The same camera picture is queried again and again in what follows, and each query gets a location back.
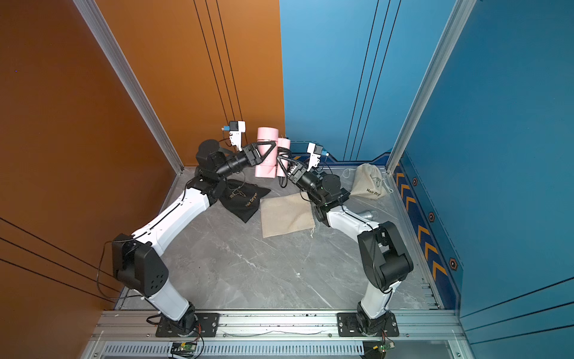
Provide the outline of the pink hair dryer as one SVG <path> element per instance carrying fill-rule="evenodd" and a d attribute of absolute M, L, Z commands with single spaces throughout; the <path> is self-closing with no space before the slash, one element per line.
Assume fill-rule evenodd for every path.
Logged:
<path fill-rule="evenodd" d="M 280 150 L 289 150 L 291 141 L 280 137 L 280 132 L 272 127 L 259 127 L 257 129 L 258 150 L 261 156 L 267 155 L 261 164 L 255 167 L 255 177 L 269 178 L 284 177 L 284 171 L 277 163 Z"/>

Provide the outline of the black cloth bag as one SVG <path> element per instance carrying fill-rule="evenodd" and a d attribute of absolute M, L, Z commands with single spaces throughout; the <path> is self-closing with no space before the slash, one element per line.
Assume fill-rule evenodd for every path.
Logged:
<path fill-rule="evenodd" d="M 259 210 L 260 201 L 271 192 L 269 188 L 260 187 L 240 180 L 227 179 L 224 192 L 219 198 L 224 208 L 247 223 Z"/>

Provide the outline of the beige drawstring bag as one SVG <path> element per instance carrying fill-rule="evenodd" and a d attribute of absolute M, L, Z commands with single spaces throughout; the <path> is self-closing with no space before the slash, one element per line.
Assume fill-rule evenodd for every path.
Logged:
<path fill-rule="evenodd" d="M 376 165 L 361 164 L 356 168 L 345 169 L 342 175 L 345 179 L 354 175 L 351 197 L 379 200 L 394 192 L 388 179 Z"/>
<path fill-rule="evenodd" d="M 312 205 L 306 195 L 290 194 L 263 199 L 260 212 L 263 238 L 315 230 Z"/>

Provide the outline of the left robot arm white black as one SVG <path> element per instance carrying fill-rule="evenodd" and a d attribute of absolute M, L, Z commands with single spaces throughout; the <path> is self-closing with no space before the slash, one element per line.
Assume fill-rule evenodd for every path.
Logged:
<path fill-rule="evenodd" d="M 229 176 L 262 164 L 275 147 L 274 142 L 256 142 L 231 153 L 215 139 L 202 142 L 196 174 L 182 194 L 141 229 L 112 240 L 115 279 L 151 303 L 178 335 L 188 336 L 196 328 L 195 307 L 170 282 L 162 255 L 188 224 L 217 202 Z"/>

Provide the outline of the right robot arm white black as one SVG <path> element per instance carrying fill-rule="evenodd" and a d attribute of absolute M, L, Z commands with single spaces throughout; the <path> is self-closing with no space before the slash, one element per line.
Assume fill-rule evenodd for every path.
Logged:
<path fill-rule="evenodd" d="M 366 336 L 388 334 L 397 337 L 389 306 L 397 288 L 414 269 L 409 251 L 397 226 L 377 223 L 345 206 L 350 192 L 341 185 L 339 176 L 308 170 L 295 159 L 283 159 L 279 165 L 286 178 L 306 192 L 316 218 L 357 242 L 363 270 L 369 284 L 357 305 L 358 329 Z"/>

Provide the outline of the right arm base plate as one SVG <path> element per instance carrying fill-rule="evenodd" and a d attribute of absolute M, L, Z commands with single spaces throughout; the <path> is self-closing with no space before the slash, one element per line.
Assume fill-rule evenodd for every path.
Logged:
<path fill-rule="evenodd" d="M 398 337 L 399 325 L 395 315 L 388 311 L 376 319 L 359 312 L 336 314 L 340 337 Z"/>

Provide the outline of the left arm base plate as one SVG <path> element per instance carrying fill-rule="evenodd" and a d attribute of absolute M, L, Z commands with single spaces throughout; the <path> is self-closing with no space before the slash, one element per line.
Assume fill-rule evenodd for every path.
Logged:
<path fill-rule="evenodd" d="M 216 336 L 220 321 L 219 313 L 195 312 L 186 314 L 179 321 L 173 321 L 161 314 L 155 332 L 157 337 L 197 337 L 212 338 Z"/>

